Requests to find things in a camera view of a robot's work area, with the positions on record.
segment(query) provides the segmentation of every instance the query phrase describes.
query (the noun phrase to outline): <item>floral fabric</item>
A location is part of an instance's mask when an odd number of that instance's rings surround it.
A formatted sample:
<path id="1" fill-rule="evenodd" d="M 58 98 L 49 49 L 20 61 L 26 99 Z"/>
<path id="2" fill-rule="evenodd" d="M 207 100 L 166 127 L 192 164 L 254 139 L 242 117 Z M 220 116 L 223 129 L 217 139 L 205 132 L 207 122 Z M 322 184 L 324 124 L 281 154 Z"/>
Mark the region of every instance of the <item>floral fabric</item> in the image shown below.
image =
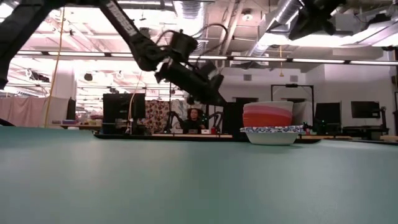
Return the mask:
<path id="1" fill-rule="evenodd" d="M 167 113 L 169 112 L 169 102 L 150 100 L 146 101 L 146 119 L 142 120 L 142 124 L 151 133 L 161 133 L 167 124 Z"/>
<path id="2" fill-rule="evenodd" d="M 169 102 L 150 100 L 146 101 L 146 119 L 141 119 L 140 124 L 144 124 L 146 128 L 153 133 L 162 133 L 167 124 Z M 189 108 L 198 108 L 202 111 L 206 110 L 205 105 L 189 105 L 183 100 L 172 100 L 172 111 L 176 112 L 182 119 L 187 118 L 187 110 Z"/>

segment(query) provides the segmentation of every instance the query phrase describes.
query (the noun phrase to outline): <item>black cable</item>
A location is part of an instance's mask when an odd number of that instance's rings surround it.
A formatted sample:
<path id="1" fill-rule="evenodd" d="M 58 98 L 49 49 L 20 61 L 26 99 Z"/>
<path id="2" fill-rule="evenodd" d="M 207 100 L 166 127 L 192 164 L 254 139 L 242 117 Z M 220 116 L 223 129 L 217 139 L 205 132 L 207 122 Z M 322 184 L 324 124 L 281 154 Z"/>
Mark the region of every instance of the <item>black cable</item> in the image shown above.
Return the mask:
<path id="1" fill-rule="evenodd" d="M 205 27 L 203 27 L 202 29 L 200 29 L 200 30 L 199 30 L 196 34 L 194 34 L 194 35 L 197 35 L 197 34 L 199 34 L 200 32 L 202 32 L 203 30 L 208 29 L 209 27 L 212 27 L 212 26 L 219 26 L 219 27 L 221 27 L 221 28 L 223 28 L 223 29 L 225 30 L 224 39 L 223 39 L 223 41 L 222 41 L 221 43 L 219 43 L 218 45 L 216 45 L 216 46 L 214 46 L 214 47 L 212 47 L 212 48 L 210 48 L 210 49 L 204 51 L 202 54 L 199 55 L 199 57 L 197 58 L 197 61 L 196 61 L 196 63 L 195 63 L 195 67 L 196 67 L 196 68 L 198 68 L 198 62 L 199 62 L 199 59 L 200 59 L 201 56 L 207 54 L 208 52 L 214 51 L 214 50 L 217 49 L 219 46 L 224 45 L 225 42 L 226 42 L 226 40 L 227 40 L 227 38 L 228 38 L 228 29 L 227 29 L 223 24 L 219 24 L 219 23 L 208 24 L 207 26 L 205 26 Z"/>
<path id="2" fill-rule="evenodd" d="M 173 33 L 174 30 L 166 30 L 166 31 L 163 31 L 163 33 L 160 34 L 159 38 L 156 40 L 155 43 L 158 44 L 158 43 L 160 42 L 160 40 L 162 39 L 162 37 L 163 37 L 164 35 L 166 35 L 167 33 L 169 33 L 169 32 Z"/>
<path id="3" fill-rule="evenodd" d="M 354 14 L 354 16 L 355 16 L 355 18 L 356 18 L 359 22 L 367 23 L 367 22 L 362 21 L 361 18 L 359 18 L 359 16 L 358 16 L 357 14 Z"/>
<path id="4" fill-rule="evenodd" d="M 203 32 L 205 29 L 208 29 L 209 27 L 212 27 L 212 26 L 219 26 L 219 27 L 221 27 L 221 28 L 223 28 L 223 29 L 225 30 L 225 36 L 224 36 L 223 41 L 222 41 L 221 43 L 219 43 L 218 45 L 216 45 L 216 46 L 214 46 L 214 47 L 212 47 L 212 48 L 210 48 L 210 49 L 204 51 L 202 54 L 200 54 L 199 57 L 197 58 L 196 62 L 195 62 L 195 65 L 192 65 L 190 62 L 186 62 L 186 64 L 187 64 L 189 67 L 192 67 L 193 69 L 199 69 L 199 68 L 198 68 L 198 63 L 199 63 L 199 59 L 200 59 L 201 56 L 207 54 L 208 52 L 212 52 L 212 51 L 214 51 L 215 49 L 217 49 L 219 46 L 225 44 L 225 42 L 226 42 L 226 40 L 227 40 L 227 38 L 228 38 L 228 29 L 227 29 L 223 24 L 219 24 L 219 23 L 208 24 L 208 25 L 202 27 L 197 33 L 191 35 L 191 37 L 193 37 L 193 36 L 195 36 L 195 35 L 197 35 L 197 34 Z M 165 34 L 169 33 L 169 32 L 173 33 L 174 31 L 173 31 L 173 30 L 166 30 L 166 31 L 164 31 L 163 33 L 161 33 L 160 36 L 159 36 L 159 38 L 156 40 L 156 44 L 158 44 L 158 43 L 160 42 L 160 40 L 162 39 L 162 37 L 163 37 Z"/>

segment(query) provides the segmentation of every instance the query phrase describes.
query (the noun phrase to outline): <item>person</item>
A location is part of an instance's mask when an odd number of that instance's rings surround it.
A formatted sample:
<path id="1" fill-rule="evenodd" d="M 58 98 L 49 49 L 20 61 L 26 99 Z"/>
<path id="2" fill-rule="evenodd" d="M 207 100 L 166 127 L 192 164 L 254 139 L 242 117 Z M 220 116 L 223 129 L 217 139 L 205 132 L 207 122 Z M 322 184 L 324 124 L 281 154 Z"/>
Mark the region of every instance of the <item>person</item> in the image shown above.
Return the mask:
<path id="1" fill-rule="evenodd" d="M 186 119 L 182 125 L 184 133 L 188 133 L 189 130 L 200 130 L 206 129 L 205 125 L 201 122 L 200 110 L 196 108 L 188 109 L 188 119 Z"/>

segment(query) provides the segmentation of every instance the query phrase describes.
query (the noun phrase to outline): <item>curtain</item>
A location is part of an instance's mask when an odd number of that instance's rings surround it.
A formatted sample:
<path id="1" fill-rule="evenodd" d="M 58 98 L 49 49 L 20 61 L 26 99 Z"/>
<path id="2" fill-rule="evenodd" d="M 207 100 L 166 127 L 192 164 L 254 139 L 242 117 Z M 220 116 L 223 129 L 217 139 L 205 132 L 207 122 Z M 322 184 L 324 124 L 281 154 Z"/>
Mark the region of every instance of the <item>curtain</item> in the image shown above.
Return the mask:
<path id="1" fill-rule="evenodd" d="M 139 123 L 144 124 L 151 133 L 162 133 L 167 124 L 169 110 L 168 101 L 150 100 L 145 102 L 146 119 L 140 119 Z M 172 111 L 176 112 L 182 119 L 187 118 L 187 110 L 189 108 L 198 108 L 206 112 L 205 105 L 189 105 L 183 100 L 172 100 Z M 173 126 L 178 123 L 177 119 L 173 120 Z"/>
<path id="2" fill-rule="evenodd" d="M 0 118 L 18 127 L 39 127 L 44 124 L 48 98 L 7 97 L 0 98 Z M 53 120 L 66 118 L 68 99 L 52 98 L 48 115 Z"/>
<path id="3" fill-rule="evenodd" d="M 141 120 L 151 133 L 161 133 L 167 124 L 169 102 L 150 100 L 145 102 L 146 118 Z"/>

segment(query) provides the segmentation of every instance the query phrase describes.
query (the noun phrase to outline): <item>stacked bowls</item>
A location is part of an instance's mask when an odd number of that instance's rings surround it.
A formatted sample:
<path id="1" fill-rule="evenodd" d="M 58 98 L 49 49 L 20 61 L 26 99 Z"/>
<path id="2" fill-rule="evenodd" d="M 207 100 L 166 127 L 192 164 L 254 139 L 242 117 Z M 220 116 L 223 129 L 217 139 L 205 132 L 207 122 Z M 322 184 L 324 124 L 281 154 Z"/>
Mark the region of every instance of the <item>stacked bowls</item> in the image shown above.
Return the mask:
<path id="1" fill-rule="evenodd" d="M 243 107 L 244 127 L 290 126 L 293 102 L 270 101 L 248 103 Z"/>

